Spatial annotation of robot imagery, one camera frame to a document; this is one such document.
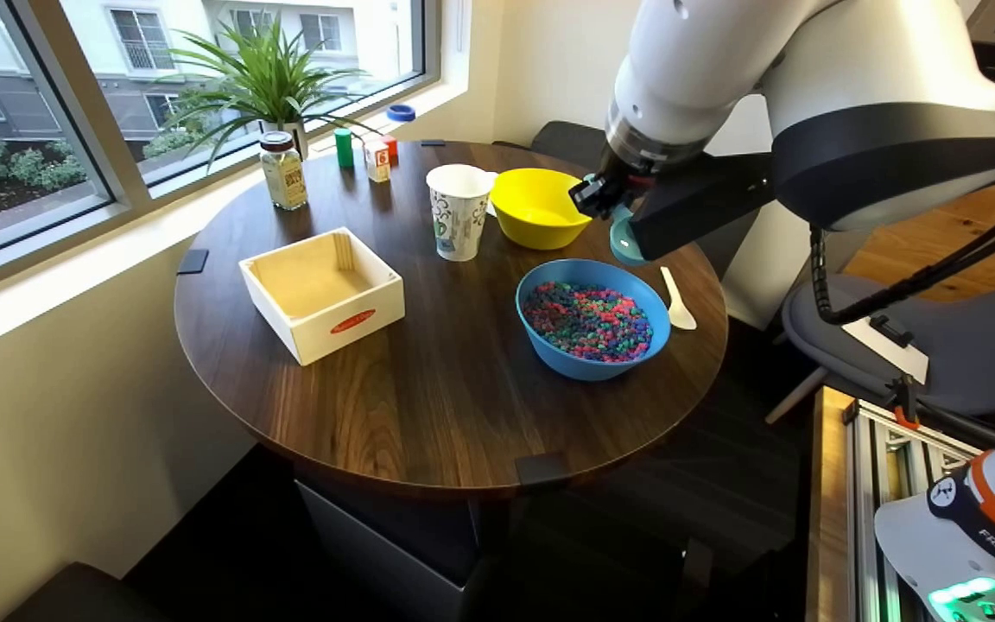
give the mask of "colorful beads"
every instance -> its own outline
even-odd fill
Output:
[[[624,364],[650,351],[650,323],[621,292],[540,285],[527,318],[546,341],[585,359]]]

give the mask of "white wall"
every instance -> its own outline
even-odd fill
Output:
[[[456,52],[470,30],[470,96],[418,121],[406,139],[528,141],[543,121],[600,129],[639,0],[475,0],[452,17]]]
[[[0,611],[64,560],[120,579],[250,450],[178,345],[181,256],[0,338]]]
[[[456,99],[430,110],[424,119],[406,125],[399,135],[414,139],[446,139],[446,141],[493,141],[493,84],[506,34],[506,3],[500,0],[470,0],[442,3],[442,74],[446,87],[460,89]]]

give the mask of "table top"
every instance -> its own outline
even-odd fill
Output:
[[[596,223],[562,254],[531,254],[489,223],[478,260],[446,262],[431,247],[424,192],[438,162],[581,173],[510,147],[406,141],[390,182],[339,170],[331,157],[311,161],[308,210],[274,210],[257,182],[193,238],[208,268],[178,277],[178,337],[201,384],[296,466],[411,492],[562,484],[673,434],[709,395],[729,345],[726,300],[705,254],[683,247],[659,260],[697,331],[673,331],[658,359],[620,382],[562,382],[537,359],[510,294],[546,260],[613,262],[609,226]],[[401,273],[406,318],[296,368],[252,308],[237,260],[328,230],[350,230]],[[659,262],[629,270],[668,299]]]

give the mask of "paper cup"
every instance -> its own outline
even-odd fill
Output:
[[[424,178],[431,205],[434,256],[470,262],[489,226],[493,173],[449,162]]]

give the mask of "green leaves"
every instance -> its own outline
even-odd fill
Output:
[[[257,34],[223,23],[218,38],[193,30],[182,30],[182,38],[191,49],[173,49],[173,58],[204,71],[208,79],[181,95],[171,125],[193,133],[193,147],[213,139],[211,161],[225,139],[252,121],[302,125],[331,78],[315,67],[302,34],[285,34],[281,22],[271,22],[271,29]]]

